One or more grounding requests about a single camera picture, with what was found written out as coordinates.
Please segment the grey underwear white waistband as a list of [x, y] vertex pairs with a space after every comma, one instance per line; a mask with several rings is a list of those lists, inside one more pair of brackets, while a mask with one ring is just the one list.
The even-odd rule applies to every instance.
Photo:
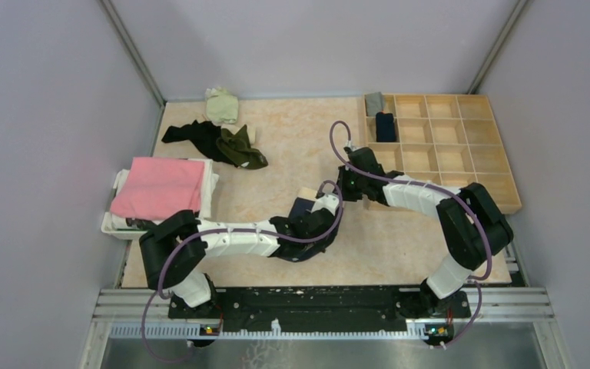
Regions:
[[378, 91], [365, 94], [364, 102], [368, 117], [375, 117], [377, 114], [384, 112], [385, 98], [382, 92]]

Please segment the navy underwear cream waistband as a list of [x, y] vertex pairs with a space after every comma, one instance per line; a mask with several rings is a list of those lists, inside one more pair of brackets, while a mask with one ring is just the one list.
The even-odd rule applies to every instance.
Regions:
[[[293, 205], [288, 214], [291, 237], [299, 239], [309, 239], [320, 236], [328, 229], [325, 216], [322, 213], [313, 214], [311, 208], [317, 196], [317, 192], [309, 188], [301, 188], [295, 198]], [[301, 262], [311, 259], [320, 252], [319, 242], [309, 242], [306, 244], [295, 243], [295, 251], [289, 259], [293, 262]]]

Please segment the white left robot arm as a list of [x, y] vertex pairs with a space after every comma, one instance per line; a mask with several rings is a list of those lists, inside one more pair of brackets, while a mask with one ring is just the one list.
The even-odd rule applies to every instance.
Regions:
[[334, 241], [342, 209], [320, 208], [295, 218], [254, 223], [219, 223], [179, 211], [149, 226], [139, 239], [147, 286], [162, 298], [175, 296], [196, 317], [207, 317], [216, 298], [209, 277], [197, 271], [205, 258], [252, 254], [289, 262], [306, 261]]

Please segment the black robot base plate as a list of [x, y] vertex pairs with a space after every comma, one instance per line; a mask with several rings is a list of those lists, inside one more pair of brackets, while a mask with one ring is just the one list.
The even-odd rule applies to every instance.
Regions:
[[173, 297], [167, 313], [170, 319], [213, 319], [230, 333], [268, 331], [273, 321], [286, 333], [395, 332], [412, 319], [447, 322], [471, 315], [463, 291], [438, 299], [407, 285], [218, 288], [199, 307]]

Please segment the navy orange underwear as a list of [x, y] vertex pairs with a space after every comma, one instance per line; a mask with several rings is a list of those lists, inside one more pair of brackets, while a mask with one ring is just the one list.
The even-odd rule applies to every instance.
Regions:
[[375, 115], [375, 131], [377, 142], [397, 142], [395, 117], [383, 111]]

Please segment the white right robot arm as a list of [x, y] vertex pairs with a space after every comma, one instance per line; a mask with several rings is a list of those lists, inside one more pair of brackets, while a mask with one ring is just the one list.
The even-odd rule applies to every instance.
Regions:
[[424, 214], [440, 223], [448, 255], [424, 280], [419, 296], [422, 311], [439, 317], [450, 308], [450, 296], [471, 274], [505, 248], [514, 233], [492, 196], [480, 183], [463, 188], [421, 181], [400, 171], [385, 172], [372, 149], [346, 146], [339, 185], [348, 201], [368, 198], [389, 208]]

